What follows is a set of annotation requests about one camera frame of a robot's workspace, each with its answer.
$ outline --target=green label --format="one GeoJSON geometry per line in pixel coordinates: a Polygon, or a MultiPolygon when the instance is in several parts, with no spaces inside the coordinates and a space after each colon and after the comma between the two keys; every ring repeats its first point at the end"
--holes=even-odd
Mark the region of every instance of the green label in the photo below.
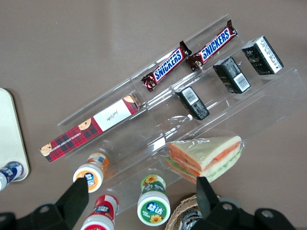
{"type": "Polygon", "coordinates": [[[150,192],[156,191],[161,192],[166,195],[165,193],[165,181],[162,177],[158,175],[148,175],[142,180],[142,195],[150,192]]]}
{"type": "Polygon", "coordinates": [[[153,200],[145,203],[141,208],[142,218],[151,224],[160,223],[167,215],[168,210],[159,201],[153,200]]]}

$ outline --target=snickers logo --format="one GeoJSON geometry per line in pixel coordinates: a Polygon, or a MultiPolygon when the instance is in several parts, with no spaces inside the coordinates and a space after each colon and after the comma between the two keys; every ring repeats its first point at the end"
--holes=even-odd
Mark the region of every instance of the snickers logo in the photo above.
{"type": "Polygon", "coordinates": [[[210,56],[222,48],[230,38],[230,31],[227,27],[200,51],[203,63],[207,62],[210,56]]]}
{"type": "Polygon", "coordinates": [[[172,55],[163,62],[153,73],[156,82],[160,81],[165,77],[170,71],[172,71],[181,61],[183,61],[184,56],[181,53],[181,49],[175,50],[172,55]]]}

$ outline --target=sunflower logo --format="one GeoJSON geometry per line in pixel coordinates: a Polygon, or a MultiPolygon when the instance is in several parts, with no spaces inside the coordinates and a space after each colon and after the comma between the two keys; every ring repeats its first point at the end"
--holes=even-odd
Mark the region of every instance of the sunflower logo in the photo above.
{"type": "Polygon", "coordinates": [[[162,217],[160,215],[152,215],[150,217],[150,222],[153,224],[159,223],[162,221],[162,217]]]}
{"type": "Polygon", "coordinates": [[[143,185],[145,186],[147,184],[151,184],[151,183],[156,182],[156,181],[158,181],[158,178],[157,178],[156,175],[149,175],[149,176],[146,177],[143,185]]]}

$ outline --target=red plaid box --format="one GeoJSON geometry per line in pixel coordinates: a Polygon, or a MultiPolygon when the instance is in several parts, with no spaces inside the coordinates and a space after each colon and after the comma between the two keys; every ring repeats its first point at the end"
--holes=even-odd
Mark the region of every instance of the red plaid box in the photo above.
{"type": "Polygon", "coordinates": [[[135,93],[130,93],[40,149],[49,162],[87,143],[140,109],[135,93]]]}

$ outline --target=white tray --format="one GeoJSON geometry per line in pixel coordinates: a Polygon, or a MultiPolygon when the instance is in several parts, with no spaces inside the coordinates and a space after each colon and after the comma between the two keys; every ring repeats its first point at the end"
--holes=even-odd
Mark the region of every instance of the white tray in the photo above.
{"type": "Polygon", "coordinates": [[[13,182],[26,178],[29,174],[29,163],[14,101],[7,90],[0,88],[0,167],[10,161],[18,161],[24,167],[23,175],[13,182]]]}

